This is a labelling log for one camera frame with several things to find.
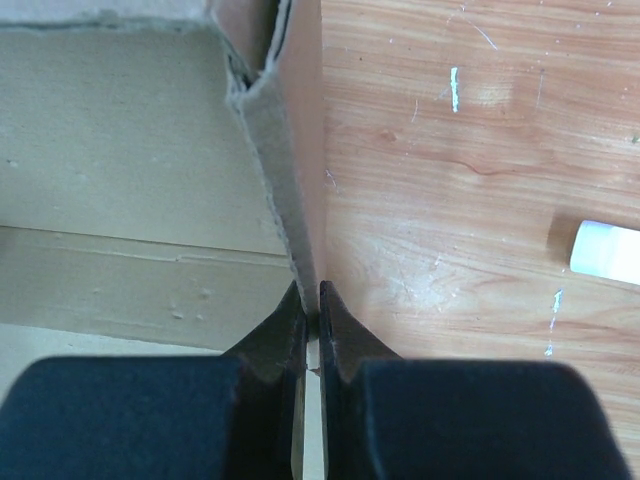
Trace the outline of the cardboard box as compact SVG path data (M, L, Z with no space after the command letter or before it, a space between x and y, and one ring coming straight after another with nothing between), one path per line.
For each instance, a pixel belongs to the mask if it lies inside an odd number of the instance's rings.
M317 1L1 5L1 407L33 363L214 356L325 270Z

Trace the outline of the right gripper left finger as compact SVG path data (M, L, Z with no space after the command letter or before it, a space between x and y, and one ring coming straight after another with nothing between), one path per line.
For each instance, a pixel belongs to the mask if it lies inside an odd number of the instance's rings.
M306 315L298 290L214 356L30 365L1 407L5 479L298 479Z

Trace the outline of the white clothes rack stand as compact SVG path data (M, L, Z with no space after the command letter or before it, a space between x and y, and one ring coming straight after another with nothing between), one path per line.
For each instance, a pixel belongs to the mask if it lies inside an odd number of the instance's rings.
M639 285L639 231L585 220L569 265L574 273Z

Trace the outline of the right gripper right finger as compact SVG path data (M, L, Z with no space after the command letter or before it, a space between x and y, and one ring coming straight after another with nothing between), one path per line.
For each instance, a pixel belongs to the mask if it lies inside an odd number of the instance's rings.
M587 382L554 362L405 359L320 286L331 479L628 479Z

